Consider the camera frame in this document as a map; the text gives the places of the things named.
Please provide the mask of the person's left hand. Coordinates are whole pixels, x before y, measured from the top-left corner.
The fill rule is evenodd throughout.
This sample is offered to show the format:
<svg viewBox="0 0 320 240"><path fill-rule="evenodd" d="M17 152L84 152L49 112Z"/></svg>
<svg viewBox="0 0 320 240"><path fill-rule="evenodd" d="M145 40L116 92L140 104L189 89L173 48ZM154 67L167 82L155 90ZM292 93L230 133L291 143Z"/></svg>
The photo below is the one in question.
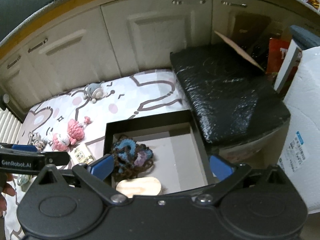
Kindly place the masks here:
<svg viewBox="0 0 320 240"><path fill-rule="evenodd" d="M3 212L7 210L7 201L4 195L6 194L13 197L16 194L15 189L9 184L9 182L14 179L12 173L6 173L6 178L6 183L3 185L1 192L1 216L3 216Z"/></svg>

